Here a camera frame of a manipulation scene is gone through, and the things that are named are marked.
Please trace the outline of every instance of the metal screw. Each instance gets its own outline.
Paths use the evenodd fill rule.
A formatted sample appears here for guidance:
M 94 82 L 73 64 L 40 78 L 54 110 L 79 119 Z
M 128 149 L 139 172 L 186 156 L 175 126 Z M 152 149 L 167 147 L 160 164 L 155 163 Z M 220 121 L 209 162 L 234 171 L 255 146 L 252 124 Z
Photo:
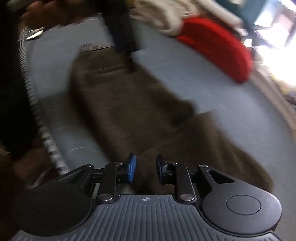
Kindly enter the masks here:
M 195 199 L 195 196 L 192 194 L 185 193 L 180 196 L 180 199 L 185 202 L 191 202 Z
M 99 199 L 101 201 L 107 202 L 107 201 L 111 201 L 113 199 L 113 196 L 109 193 L 102 193 L 99 195 Z

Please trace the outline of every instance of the blue clamp tab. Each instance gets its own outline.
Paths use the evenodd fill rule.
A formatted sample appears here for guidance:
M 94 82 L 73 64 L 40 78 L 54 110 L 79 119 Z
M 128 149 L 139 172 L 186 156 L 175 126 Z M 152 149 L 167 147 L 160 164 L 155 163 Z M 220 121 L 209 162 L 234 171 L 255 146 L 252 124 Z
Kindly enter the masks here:
M 128 156 L 128 159 L 126 162 L 128 163 L 128 166 L 127 166 L 128 181 L 131 183 L 131 182 L 133 182 L 133 176 L 134 176 L 135 170 L 136 170 L 136 155 L 134 153 L 131 153 Z

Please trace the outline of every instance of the ribbed plastic surface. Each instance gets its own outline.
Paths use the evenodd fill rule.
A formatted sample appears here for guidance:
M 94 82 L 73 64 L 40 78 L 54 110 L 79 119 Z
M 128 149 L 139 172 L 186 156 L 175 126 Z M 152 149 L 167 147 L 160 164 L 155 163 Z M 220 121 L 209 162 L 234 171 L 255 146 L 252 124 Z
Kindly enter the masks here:
M 82 226 L 69 233 L 37 237 L 20 231 L 12 240 L 279 241 L 272 233 L 251 238 L 224 234 L 206 223 L 195 207 L 179 204 L 171 195 L 122 195 L 114 204 L 98 206 Z

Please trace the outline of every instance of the black pants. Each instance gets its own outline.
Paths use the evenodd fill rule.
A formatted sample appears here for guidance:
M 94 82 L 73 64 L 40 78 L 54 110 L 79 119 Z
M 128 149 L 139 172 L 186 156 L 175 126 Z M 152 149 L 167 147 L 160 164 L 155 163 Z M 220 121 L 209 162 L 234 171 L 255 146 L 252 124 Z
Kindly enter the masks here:
M 31 146 L 37 128 L 18 61 L 18 18 L 0 3 L 0 140 L 14 159 Z

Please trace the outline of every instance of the compass logo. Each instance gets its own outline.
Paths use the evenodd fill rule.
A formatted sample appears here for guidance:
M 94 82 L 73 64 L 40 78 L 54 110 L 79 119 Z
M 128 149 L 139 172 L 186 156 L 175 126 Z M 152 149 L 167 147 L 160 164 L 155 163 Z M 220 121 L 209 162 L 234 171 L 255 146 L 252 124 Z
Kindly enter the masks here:
M 144 202 L 148 202 L 148 201 L 150 201 L 150 200 L 151 200 L 151 198 L 144 197 L 144 198 L 142 198 L 142 200 L 143 200 Z

